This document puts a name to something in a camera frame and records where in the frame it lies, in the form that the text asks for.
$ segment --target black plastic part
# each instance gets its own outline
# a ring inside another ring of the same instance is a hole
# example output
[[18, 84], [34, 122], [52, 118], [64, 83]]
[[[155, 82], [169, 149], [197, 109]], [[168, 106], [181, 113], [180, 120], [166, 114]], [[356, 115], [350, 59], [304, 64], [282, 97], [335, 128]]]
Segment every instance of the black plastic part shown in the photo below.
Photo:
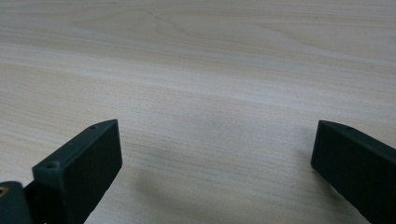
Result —
[[92, 125], [34, 166], [35, 180], [24, 190], [0, 183], [12, 183], [0, 197], [0, 224], [84, 223], [121, 166], [117, 120]]
[[19, 182], [0, 183], [0, 223], [33, 224], [22, 184]]
[[321, 120], [311, 165], [367, 220], [396, 223], [394, 148], [346, 125]]

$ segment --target wood grain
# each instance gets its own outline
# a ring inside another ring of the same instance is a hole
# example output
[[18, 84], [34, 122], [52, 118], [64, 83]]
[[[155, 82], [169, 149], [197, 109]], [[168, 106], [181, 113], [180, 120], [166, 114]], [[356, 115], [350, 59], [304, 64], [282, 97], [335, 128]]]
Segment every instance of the wood grain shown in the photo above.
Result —
[[87, 223], [367, 223], [315, 173], [319, 119], [396, 147], [396, 2], [0, 3], [0, 182], [118, 119]]

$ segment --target screw hole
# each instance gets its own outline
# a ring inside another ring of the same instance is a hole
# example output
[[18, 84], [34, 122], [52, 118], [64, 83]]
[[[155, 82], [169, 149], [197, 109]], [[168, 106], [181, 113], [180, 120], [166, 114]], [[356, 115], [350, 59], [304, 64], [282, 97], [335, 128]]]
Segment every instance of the screw hole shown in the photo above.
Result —
[[48, 169], [53, 169], [59, 167], [59, 162], [58, 161], [50, 161], [47, 163], [46, 168]]

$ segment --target small hole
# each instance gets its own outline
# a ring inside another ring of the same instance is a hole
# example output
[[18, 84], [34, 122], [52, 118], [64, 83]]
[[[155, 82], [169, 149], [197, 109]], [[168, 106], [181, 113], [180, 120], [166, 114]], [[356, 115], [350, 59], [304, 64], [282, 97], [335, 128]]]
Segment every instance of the small hole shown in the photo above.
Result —
[[7, 194], [9, 188], [7, 187], [0, 187], [0, 198]]
[[53, 169], [53, 168], [57, 168], [59, 166], [59, 162], [57, 161], [50, 161], [49, 163], [47, 163], [46, 167], [48, 169]]

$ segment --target light wood surface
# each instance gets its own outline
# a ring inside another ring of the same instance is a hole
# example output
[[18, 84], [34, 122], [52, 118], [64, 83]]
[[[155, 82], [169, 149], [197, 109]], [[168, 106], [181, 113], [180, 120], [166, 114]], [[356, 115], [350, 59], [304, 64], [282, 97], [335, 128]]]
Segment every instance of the light wood surface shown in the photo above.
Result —
[[319, 119], [396, 147], [396, 1], [0, 3], [0, 182], [118, 119], [86, 223], [367, 223], [310, 167]]

